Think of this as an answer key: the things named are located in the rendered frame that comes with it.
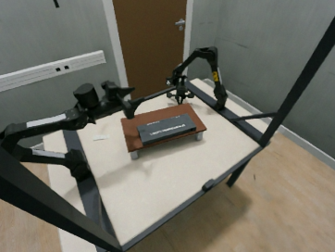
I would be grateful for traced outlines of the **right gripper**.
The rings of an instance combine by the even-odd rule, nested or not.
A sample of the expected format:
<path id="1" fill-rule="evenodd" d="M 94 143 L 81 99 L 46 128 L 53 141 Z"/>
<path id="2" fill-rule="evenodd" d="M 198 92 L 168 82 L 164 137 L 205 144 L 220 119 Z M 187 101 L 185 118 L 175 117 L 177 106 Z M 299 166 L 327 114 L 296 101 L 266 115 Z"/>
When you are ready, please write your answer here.
<path id="1" fill-rule="evenodd" d="M 182 104 L 183 99 L 185 99 L 186 97 L 194 98 L 194 94 L 184 94 L 184 95 L 177 94 L 177 88 L 178 87 L 182 88 L 182 86 L 184 86 L 184 85 L 183 84 L 177 84 L 176 85 L 176 94 L 167 93 L 167 98 L 171 98 L 172 96 L 175 96 L 175 99 L 177 100 L 178 105 Z M 181 97 L 181 99 L 180 99 L 180 97 Z"/>

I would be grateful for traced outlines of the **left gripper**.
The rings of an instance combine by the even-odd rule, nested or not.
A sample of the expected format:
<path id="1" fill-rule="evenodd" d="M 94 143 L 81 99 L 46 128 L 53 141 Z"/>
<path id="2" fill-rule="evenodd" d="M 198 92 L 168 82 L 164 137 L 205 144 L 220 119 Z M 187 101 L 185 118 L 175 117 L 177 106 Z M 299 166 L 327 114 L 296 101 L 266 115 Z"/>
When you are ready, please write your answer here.
<path id="1" fill-rule="evenodd" d="M 134 100 L 128 99 L 128 101 L 125 101 L 125 102 L 122 100 L 122 98 L 124 98 L 126 95 L 130 94 L 134 90 L 135 90 L 135 87 L 119 87 L 118 86 L 117 97 L 119 99 L 119 102 L 113 103 L 113 104 L 108 104 L 108 103 L 106 104 L 105 101 L 107 99 L 104 99 L 102 97 L 102 100 L 100 102 L 105 110 L 106 115 L 109 114 L 111 116 L 112 112 L 119 110 L 119 111 L 123 111 L 123 114 L 128 120 L 135 118 L 134 112 L 136 111 L 138 106 L 143 102 L 144 97 L 140 97 Z"/>

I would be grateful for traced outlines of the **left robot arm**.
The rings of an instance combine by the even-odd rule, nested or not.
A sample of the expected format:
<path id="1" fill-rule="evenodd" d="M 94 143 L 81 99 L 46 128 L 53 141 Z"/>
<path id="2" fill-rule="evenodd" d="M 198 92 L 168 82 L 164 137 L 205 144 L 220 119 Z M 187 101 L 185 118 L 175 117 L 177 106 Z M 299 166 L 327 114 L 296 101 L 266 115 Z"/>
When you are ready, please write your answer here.
<path id="1" fill-rule="evenodd" d="M 115 82 L 107 80 L 101 83 L 101 87 L 105 90 L 103 98 L 107 99 L 105 101 L 106 104 L 119 102 L 117 98 L 118 87 L 115 85 Z M 0 132 L 0 145 L 19 162 L 64 166 L 69 169 L 71 177 L 75 178 L 77 183 L 79 183 L 91 177 L 90 169 L 80 150 L 70 149 L 67 153 L 59 153 L 25 148 L 18 145 L 20 139 L 48 132 L 82 130 L 88 121 L 96 125 L 95 120 L 106 115 L 91 83 L 82 84 L 73 94 L 78 100 L 74 108 L 66 110 L 58 116 L 7 125 Z M 86 108 L 87 111 L 85 110 Z"/>

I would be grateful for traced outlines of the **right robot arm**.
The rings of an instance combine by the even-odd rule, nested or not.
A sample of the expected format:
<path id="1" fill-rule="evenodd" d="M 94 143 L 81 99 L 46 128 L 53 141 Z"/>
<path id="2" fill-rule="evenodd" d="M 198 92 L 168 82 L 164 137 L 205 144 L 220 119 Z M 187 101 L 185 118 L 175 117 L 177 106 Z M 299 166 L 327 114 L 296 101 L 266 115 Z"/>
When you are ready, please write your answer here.
<path id="1" fill-rule="evenodd" d="M 180 76 L 181 73 L 197 58 L 203 58 L 206 59 L 208 64 L 211 67 L 213 79 L 215 83 L 215 88 L 213 90 L 214 97 L 216 98 L 217 102 L 214 105 L 216 109 L 219 111 L 225 109 L 225 105 L 228 99 L 228 94 L 226 93 L 226 89 L 224 85 L 222 84 L 220 72 L 218 68 L 218 51 L 217 48 L 214 46 L 211 46 L 205 48 L 196 48 L 189 56 L 188 58 L 181 63 L 177 68 L 175 68 L 172 71 L 172 78 L 166 77 L 166 85 L 169 86 L 176 86 L 177 84 L 183 84 L 185 82 L 185 79 L 188 79 L 186 75 Z M 207 50 L 208 49 L 208 50 Z M 202 52 L 201 52 L 202 51 Z M 188 93 L 188 88 L 184 89 L 184 86 L 182 88 L 177 88 L 177 95 L 185 95 L 185 93 Z M 225 97 L 224 97 L 225 95 Z M 224 99 L 225 98 L 225 99 Z M 225 101 L 226 100 L 226 101 Z"/>

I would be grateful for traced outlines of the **brown wooden stand with white legs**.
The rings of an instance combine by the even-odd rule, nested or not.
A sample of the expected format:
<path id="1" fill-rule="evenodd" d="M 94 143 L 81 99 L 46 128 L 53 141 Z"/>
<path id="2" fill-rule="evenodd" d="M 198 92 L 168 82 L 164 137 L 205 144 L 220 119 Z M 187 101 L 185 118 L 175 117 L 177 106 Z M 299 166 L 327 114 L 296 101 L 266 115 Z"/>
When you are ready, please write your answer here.
<path id="1" fill-rule="evenodd" d="M 140 135 L 137 130 L 137 126 L 144 125 L 147 123 L 151 123 L 158 120 L 164 120 L 171 117 L 175 117 L 182 114 L 188 114 L 194 124 L 196 125 L 196 130 L 192 132 L 186 132 L 184 134 L 180 134 L 174 137 L 170 137 L 168 139 L 164 139 L 158 142 L 154 142 L 148 145 L 143 145 Z M 185 137 L 188 135 L 195 134 L 195 138 L 200 140 L 203 138 L 204 131 L 207 130 L 201 119 L 192 109 L 189 103 L 173 106 L 173 107 L 166 107 L 161 108 L 158 110 L 145 112 L 142 114 L 134 115 L 135 118 L 131 120 L 127 120 L 127 118 L 120 119 L 122 130 L 125 137 L 126 146 L 128 149 L 128 153 L 130 152 L 132 159 L 138 158 L 137 151 L 149 146 L 159 145 L 168 141 L 172 141 L 175 139 L 179 139 L 181 137 Z"/>

